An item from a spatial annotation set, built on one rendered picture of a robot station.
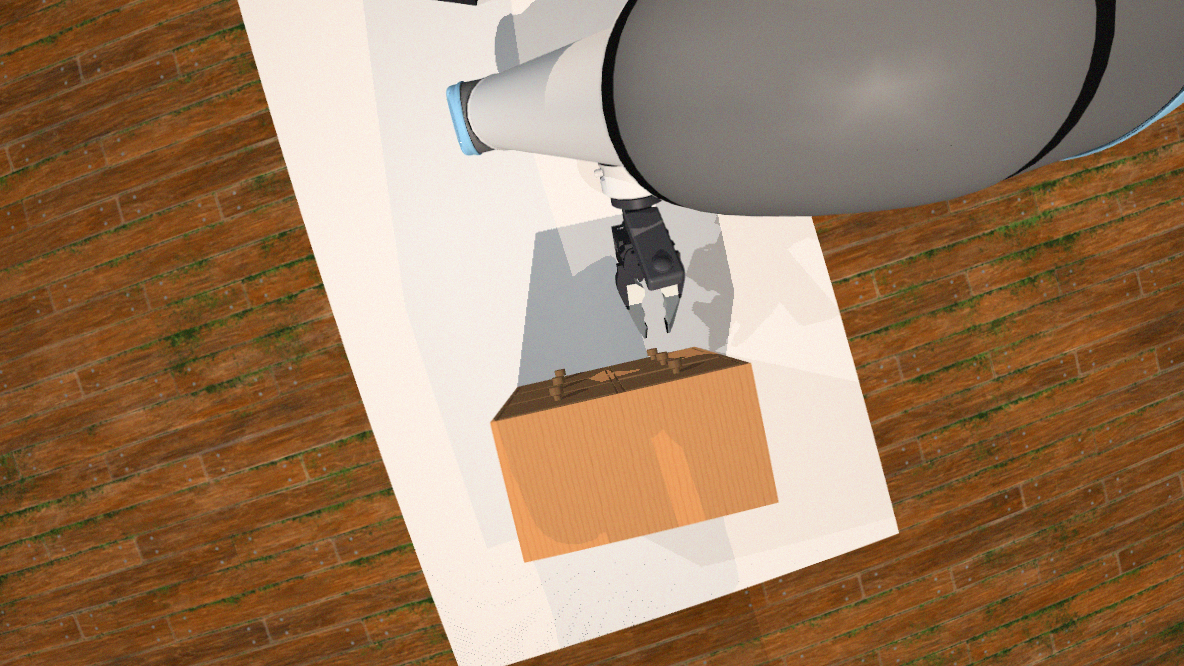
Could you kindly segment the brown wooden chest of drawers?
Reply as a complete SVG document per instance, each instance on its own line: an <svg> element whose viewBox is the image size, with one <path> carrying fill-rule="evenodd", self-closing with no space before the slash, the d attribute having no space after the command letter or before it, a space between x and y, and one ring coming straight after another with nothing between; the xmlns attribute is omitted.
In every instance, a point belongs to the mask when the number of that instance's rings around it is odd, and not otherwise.
<svg viewBox="0 0 1184 666"><path fill-rule="evenodd" d="M749 361L490 422L523 561L779 502ZM607 373L609 371L609 373ZM612 379L612 380L611 380Z"/></svg>

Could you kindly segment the brown wooden drawer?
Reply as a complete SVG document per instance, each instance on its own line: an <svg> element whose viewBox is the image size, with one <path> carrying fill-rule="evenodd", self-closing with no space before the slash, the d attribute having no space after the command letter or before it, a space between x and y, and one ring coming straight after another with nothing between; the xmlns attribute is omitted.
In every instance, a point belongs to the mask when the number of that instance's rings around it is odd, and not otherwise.
<svg viewBox="0 0 1184 666"><path fill-rule="evenodd" d="M633 369L633 367L638 367L638 366L642 366L642 365L656 363L657 361L657 359L656 359L656 354L657 353L658 353L657 348L646 350L646 356L650 356L649 358L636 360L636 361L628 361L628 363L618 364L618 365L614 365L614 366L610 366L610 370L613 373L614 371L620 371L620 370L624 370L624 369ZM691 350L691 348L680 350L680 351L675 351L675 352L668 353L669 358L665 359L665 360L678 358L678 357L683 357L683 356L691 356L691 354L696 354L696 353L701 353L701 351L699 351L699 350Z"/></svg>
<svg viewBox="0 0 1184 666"><path fill-rule="evenodd" d="M559 370L555 371L555 376L556 377L558 376L564 376L564 374L566 374L565 369L559 369ZM578 380L587 379L587 378L600 376L600 374L606 374L606 372L604 371L604 369L596 369L596 370L583 372L583 373L579 373L579 374L565 376L564 380L565 380L565 383L578 382ZM520 388L520 390L517 391L517 393L525 393L525 392L534 391L534 390L538 390L538 389L552 388L552 386L556 386L556 385L553 385L552 380L539 382L539 383L534 383L534 384Z"/></svg>
<svg viewBox="0 0 1184 666"><path fill-rule="evenodd" d="M715 370L719 370L719 369L728 369L728 367L736 366L736 365L740 365L740 364L741 363L738 363L738 361L731 361L728 359L718 358L718 359L713 359L713 360L709 360L709 361L700 361L700 363L696 363L696 364L691 364L691 365L687 365L687 366L681 367L682 366L681 358L675 358L675 359L668 360L668 367L670 370L665 370L665 371L661 371L661 372L652 373L652 374L644 374L644 376L635 377L635 378L631 378L631 379L622 380L620 382L620 388L622 388L623 391L628 391L628 390L632 390L632 389L637 389L637 388L645 388L645 386L650 386L650 385L654 385L654 384L659 384L659 383L663 383L663 382L673 382L673 380L676 380L676 379L680 379L680 378L684 378L684 377L689 377L689 376L693 376L693 374L702 374L702 373L715 371Z"/></svg>
<svg viewBox="0 0 1184 666"><path fill-rule="evenodd" d="M579 390L579 389L584 389L584 388L592 388L592 386L597 386L597 385L610 383L607 374L601 374L601 376L588 378L588 379L584 379L584 380L580 380L580 382L571 382L571 383L567 383L567 384L564 384L565 383L564 376L558 376L558 377L552 378L552 382L553 382L553 385L562 385L564 393L570 392L570 391L575 391L575 390ZM548 397L548 396L551 396L549 388L540 389L540 390L536 390L536 391L530 391L530 392L527 392L527 393L517 393L511 399L511 402L510 402L509 405L522 403L522 402L526 402L526 401L535 401L535 399Z"/></svg>
<svg viewBox="0 0 1184 666"><path fill-rule="evenodd" d="M507 406L506 411L500 416L498 420L506 420L522 414L536 412L553 406L562 406L580 401L588 401L597 397L616 393L614 388L612 386L611 383L596 388L586 388L570 393L564 393L562 385L556 385L549 388L549 392L551 397Z"/></svg>
<svg viewBox="0 0 1184 666"><path fill-rule="evenodd" d="M684 366L684 365L697 363L697 361L706 361L706 360L710 360L710 359L714 359L714 358L719 358L719 356L713 356L710 353L701 352L701 353L696 353L696 354L691 354L691 356L683 356L683 357L678 357L678 358L681 358L682 366ZM632 377L636 377L636 376L649 374L649 373L654 373L654 372L658 372L658 371L669 369L668 367L668 360L665 360L665 359L668 359L668 353L667 352L659 352L659 353L657 353L656 354L656 359L657 359L656 363L642 365L642 366L633 367L633 369L624 369L624 370L620 370L620 371L614 371L614 379L617 382L619 382L619 380L632 378Z"/></svg>

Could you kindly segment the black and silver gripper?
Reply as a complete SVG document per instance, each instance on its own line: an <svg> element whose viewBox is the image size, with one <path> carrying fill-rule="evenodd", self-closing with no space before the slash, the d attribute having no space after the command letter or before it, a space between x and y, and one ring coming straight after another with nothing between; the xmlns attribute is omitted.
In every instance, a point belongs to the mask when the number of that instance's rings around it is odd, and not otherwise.
<svg viewBox="0 0 1184 666"><path fill-rule="evenodd" d="M645 297L645 290L643 286L639 283L643 281L644 277L641 271L641 265L638 263L638 260L633 252L633 246L629 238L628 230L625 228L624 214L642 210L642 207L650 209L649 207L650 205L652 207L652 205L662 200L655 196L646 196L637 199L613 199L613 198L610 199L611 199L611 205L614 209L637 209L637 210L622 210L623 214L622 224L611 226L614 241L616 260L618 261L618 263L616 264L617 273L614 275L614 282L624 305L628 308L630 316L632 316L633 319L633 324L641 332L641 335L646 338L648 327L646 324L644 322L645 312L642 308L642 300L643 297ZM618 246L620 246L620 249ZM676 252L678 254L678 260L683 265L680 258L678 250L676 250ZM637 281L637 278L639 282ZM670 331L673 329L673 324L678 309L678 302L680 297L682 296L684 282L686 282L686 269L684 269L684 280L681 284L673 284L659 289L664 297L663 306L665 308L664 322L667 333L670 333Z"/></svg>

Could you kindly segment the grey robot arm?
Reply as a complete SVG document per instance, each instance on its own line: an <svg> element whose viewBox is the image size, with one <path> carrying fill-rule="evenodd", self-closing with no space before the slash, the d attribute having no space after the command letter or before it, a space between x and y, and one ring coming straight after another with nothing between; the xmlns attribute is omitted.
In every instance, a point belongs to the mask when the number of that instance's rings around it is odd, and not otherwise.
<svg viewBox="0 0 1184 666"><path fill-rule="evenodd" d="M466 156L596 162L604 196L714 214L875 212L1173 111L1184 0L626 0L510 69L448 87Z"/></svg>

